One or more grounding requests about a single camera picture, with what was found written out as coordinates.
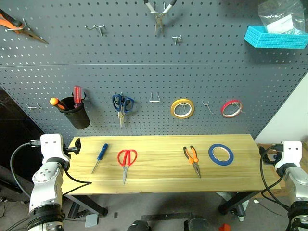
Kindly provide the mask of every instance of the blue screwdriver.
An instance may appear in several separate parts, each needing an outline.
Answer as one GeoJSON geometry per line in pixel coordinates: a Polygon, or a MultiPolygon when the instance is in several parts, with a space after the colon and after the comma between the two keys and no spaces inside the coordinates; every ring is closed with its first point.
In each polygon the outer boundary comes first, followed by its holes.
{"type": "Polygon", "coordinates": [[[92,171],[91,174],[93,174],[93,172],[95,171],[95,169],[96,169],[98,163],[99,163],[100,160],[103,158],[103,156],[104,156],[104,154],[105,154],[105,151],[106,151],[107,147],[108,147],[108,144],[107,144],[107,143],[104,144],[104,146],[102,147],[102,150],[101,150],[100,154],[99,154],[98,157],[97,157],[96,165],[94,166],[94,169],[93,169],[93,171],[92,171]]]}

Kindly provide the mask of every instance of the gray pegboard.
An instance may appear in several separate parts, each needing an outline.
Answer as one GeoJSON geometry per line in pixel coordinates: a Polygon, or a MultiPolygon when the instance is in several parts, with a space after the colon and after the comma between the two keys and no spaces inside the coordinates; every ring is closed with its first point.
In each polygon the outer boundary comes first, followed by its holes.
{"type": "Polygon", "coordinates": [[[304,76],[302,65],[60,65],[0,68],[2,86],[47,133],[73,136],[166,135],[251,133],[255,137],[276,113],[304,76]],[[86,111],[91,125],[75,129],[49,104],[50,97],[65,98],[74,84],[86,91],[86,111]],[[134,110],[120,129],[111,104],[114,92],[135,100],[134,110]],[[151,92],[160,103],[150,103],[151,92]],[[170,114],[171,104],[188,98],[195,113],[185,120],[170,114]],[[239,99],[243,111],[226,119],[220,113],[228,100],[239,99]],[[202,105],[210,101],[210,114],[202,105]],[[39,103],[43,110],[31,111],[26,103],[39,103]]]}
{"type": "MultiPolygon", "coordinates": [[[[1,8],[25,18],[50,44],[0,27],[1,86],[46,132],[73,136],[251,133],[268,123],[308,70],[308,50],[255,49],[244,41],[260,25],[256,0],[180,1],[164,18],[165,34],[154,35],[154,15],[136,1],[3,1],[1,8]],[[84,26],[105,24],[103,37],[84,26]],[[174,45],[171,35],[182,35],[174,45]],[[64,98],[79,84],[87,93],[91,125],[75,129],[50,97],[64,98]],[[151,91],[161,103],[150,103],[151,91]],[[119,128],[114,92],[136,100],[119,128]],[[196,111],[186,120],[170,115],[172,102],[189,98],[196,111]],[[225,119],[230,99],[244,104],[225,119]],[[210,101],[214,114],[202,105],[210,101]],[[26,108],[39,103],[43,110],[26,108]]],[[[163,10],[163,1],[156,1],[163,10]]]]}

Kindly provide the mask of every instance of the tape roll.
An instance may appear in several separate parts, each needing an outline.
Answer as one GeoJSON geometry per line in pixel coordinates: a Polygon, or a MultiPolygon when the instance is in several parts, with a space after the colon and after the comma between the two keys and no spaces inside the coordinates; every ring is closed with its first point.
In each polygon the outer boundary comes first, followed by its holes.
{"type": "Polygon", "coordinates": [[[243,104],[239,100],[231,100],[231,101],[226,102],[221,107],[221,113],[226,118],[232,118],[232,117],[236,117],[239,113],[241,113],[242,109],[243,109],[243,104]],[[236,112],[232,113],[232,114],[227,115],[227,114],[225,114],[224,111],[231,104],[237,104],[238,105],[238,110],[236,112]]]}
{"type": "Polygon", "coordinates": [[[225,145],[222,145],[222,144],[213,144],[209,150],[208,150],[208,154],[211,158],[211,160],[218,164],[218,165],[223,165],[223,166],[226,166],[226,165],[229,165],[232,163],[233,159],[234,159],[234,155],[233,155],[233,152],[230,150],[230,148],[228,148],[227,146],[225,145]],[[219,160],[215,155],[214,155],[214,150],[218,148],[218,149],[222,149],[224,151],[226,151],[229,155],[229,159],[228,160],[219,160]]]}
{"type": "Polygon", "coordinates": [[[187,119],[193,114],[194,105],[193,105],[192,101],[190,101],[188,99],[175,100],[173,102],[173,104],[171,105],[170,112],[177,119],[187,119]],[[175,109],[179,105],[188,105],[190,107],[189,111],[187,113],[183,114],[183,115],[176,114],[175,109]]]}

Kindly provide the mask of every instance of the pliers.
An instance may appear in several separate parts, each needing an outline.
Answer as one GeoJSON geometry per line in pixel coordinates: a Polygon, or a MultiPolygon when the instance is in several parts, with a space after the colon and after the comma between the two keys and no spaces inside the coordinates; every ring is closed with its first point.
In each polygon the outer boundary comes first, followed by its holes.
{"type": "Polygon", "coordinates": [[[155,34],[158,31],[158,27],[160,27],[160,31],[164,34],[164,24],[162,22],[163,17],[168,13],[171,7],[177,2],[177,0],[172,0],[171,3],[164,9],[163,12],[156,12],[153,6],[149,3],[149,0],[143,0],[144,4],[149,8],[151,13],[155,14],[155,34]]]}
{"type": "Polygon", "coordinates": [[[198,177],[201,178],[200,168],[199,168],[199,165],[198,165],[199,159],[197,157],[197,151],[195,150],[195,148],[193,146],[191,146],[191,150],[192,150],[192,153],[193,153],[193,158],[189,155],[187,148],[183,147],[183,151],[184,151],[186,158],[188,159],[188,162],[193,165],[193,168],[194,168],[195,172],[197,173],[198,177]]]}
{"type": "Polygon", "coordinates": [[[4,12],[2,9],[0,9],[0,26],[5,26],[8,29],[7,30],[13,30],[17,34],[25,34],[30,36],[31,38],[34,38],[40,42],[48,44],[47,41],[37,36],[28,26],[27,23],[24,20],[24,23],[10,17],[6,12],[4,12]]]}

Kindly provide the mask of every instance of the wooden tabletop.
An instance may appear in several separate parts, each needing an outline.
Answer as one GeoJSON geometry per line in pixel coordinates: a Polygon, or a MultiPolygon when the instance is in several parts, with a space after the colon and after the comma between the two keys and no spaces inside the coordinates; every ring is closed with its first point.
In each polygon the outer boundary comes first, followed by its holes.
{"type": "MultiPolygon", "coordinates": [[[[74,137],[70,147],[74,147],[74,137]]],[[[72,153],[69,173],[78,180],[92,181],[71,194],[114,194],[153,192],[218,192],[260,191],[264,189],[259,171],[260,155],[252,137],[244,135],[178,135],[178,136],[91,136],[79,137],[80,153],[72,153]],[[91,174],[102,146],[108,148],[96,171],[91,174]],[[220,143],[234,153],[228,166],[215,164],[208,155],[212,144],[220,143]],[[198,153],[201,178],[188,163],[183,146],[189,151],[194,146],[198,153]],[[138,153],[136,162],[129,167],[123,185],[123,168],[117,154],[123,149],[138,153]]],[[[227,158],[223,151],[216,151],[218,158],[227,158]]],[[[264,166],[268,185],[275,182],[277,174],[272,167],[264,166]]],[[[80,186],[63,175],[63,193],[80,186]]]]}

